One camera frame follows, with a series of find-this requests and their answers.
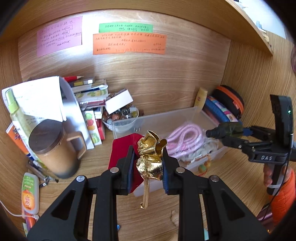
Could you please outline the orange sleeve right forearm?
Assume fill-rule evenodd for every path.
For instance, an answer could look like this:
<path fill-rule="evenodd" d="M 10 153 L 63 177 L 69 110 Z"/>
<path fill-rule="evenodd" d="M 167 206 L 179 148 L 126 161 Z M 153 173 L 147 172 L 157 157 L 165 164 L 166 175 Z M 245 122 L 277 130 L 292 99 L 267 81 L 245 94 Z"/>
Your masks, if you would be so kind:
<path fill-rule="evenodd" d="M 295 172 L 291 170 L 289 179 L 282 186 L 280 192 L 271 203 L 273 224 L 277 226 L 295 201 Z"/>

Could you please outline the right hand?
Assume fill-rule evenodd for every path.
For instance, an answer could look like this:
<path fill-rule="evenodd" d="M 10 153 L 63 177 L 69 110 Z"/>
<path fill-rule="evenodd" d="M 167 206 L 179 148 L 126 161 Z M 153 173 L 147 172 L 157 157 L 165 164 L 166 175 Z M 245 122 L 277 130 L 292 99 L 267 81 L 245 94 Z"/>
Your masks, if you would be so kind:
<path fill-rule="evenodd" d="M 273 182 L 273 180 L 271 178 L 273 172 L 272 172 L 271 168 L 269 168 L 269 166 L 267 164 L 264 165 L 263 173 L 264 173 L 263 183 L 264 183 L 264 185 L 266 187 L 268 187 Z M 290 179 L 290 176 L 291 176 L 291 173 L 292 173 L 292 168 L 283 167 L 282 168 L 282 173 L 285 174 L 285 178 L 284 178 L 283 182 L 286 183 Z"/>

